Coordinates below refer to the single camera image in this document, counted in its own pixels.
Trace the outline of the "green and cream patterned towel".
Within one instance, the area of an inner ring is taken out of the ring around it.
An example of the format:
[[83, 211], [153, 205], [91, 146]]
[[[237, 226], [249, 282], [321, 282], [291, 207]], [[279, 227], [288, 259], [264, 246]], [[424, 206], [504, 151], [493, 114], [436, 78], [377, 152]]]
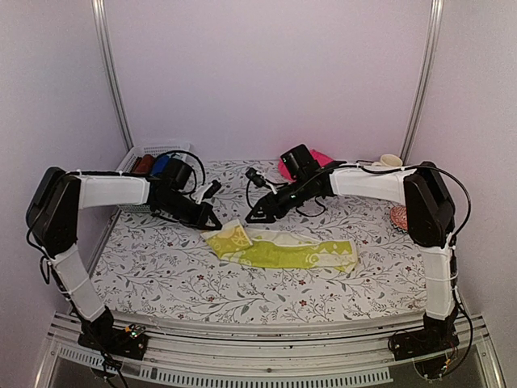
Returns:
[[334, 268], [349, 273], [359, 262], [352, 241], [320, 241], [287, 231], [246, 228], [238, 220], [201, 236], [219, 260], [253, 268]]

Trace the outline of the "right robot arm white sleeve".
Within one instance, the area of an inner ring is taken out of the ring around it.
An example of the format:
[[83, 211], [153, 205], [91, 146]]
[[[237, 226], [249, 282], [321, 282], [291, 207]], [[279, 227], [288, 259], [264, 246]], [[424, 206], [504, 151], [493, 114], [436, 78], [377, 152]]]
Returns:
[[388, 169], [332, 162], [292, 182], [320, 183], [321, 197], [363, 196], [406, 207], [408, 234], [424, 264], [427, 306], [422, 329], [390, 338], [390, 350], [398, 360], [460, 343], [455, 329], [456, 317], [462, 312], [456, 295], [455, 249], [461, 228], [455, 225], [456, 206], [443, 181], [449, 176], [433, 162]]

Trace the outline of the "pink towel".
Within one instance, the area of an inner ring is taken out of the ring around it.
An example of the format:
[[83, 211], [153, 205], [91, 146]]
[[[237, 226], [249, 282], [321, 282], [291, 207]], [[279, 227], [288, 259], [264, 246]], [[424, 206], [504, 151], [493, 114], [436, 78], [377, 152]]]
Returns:
[[296, 147], [280, 156], [280, 174], [292, 182], [306, 178], [311, 172], [325, 167], [334, 160], [316, 150], [308, 150], [304, 145]]

